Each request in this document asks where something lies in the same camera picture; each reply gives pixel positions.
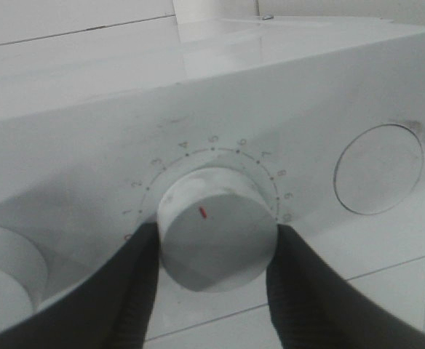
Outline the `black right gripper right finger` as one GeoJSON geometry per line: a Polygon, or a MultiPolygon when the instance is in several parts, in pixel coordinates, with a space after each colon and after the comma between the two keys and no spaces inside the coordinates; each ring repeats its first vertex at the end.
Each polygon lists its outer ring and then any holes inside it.
{"type": "Polygon", "coordinates": [[[284,348],[425,348],[425,334],[343,280],[288,225],[266,269],[271,323],[284,348]]]}

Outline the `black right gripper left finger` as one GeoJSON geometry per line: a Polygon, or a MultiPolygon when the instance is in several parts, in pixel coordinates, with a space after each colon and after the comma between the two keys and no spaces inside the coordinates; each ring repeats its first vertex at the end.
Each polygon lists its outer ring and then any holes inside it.
{"type": "Polygon", "coordinates": [[[85,282],[0,332],[0,348],[142,348],[158,276],[158,226],[144,223],[85,282]]]}

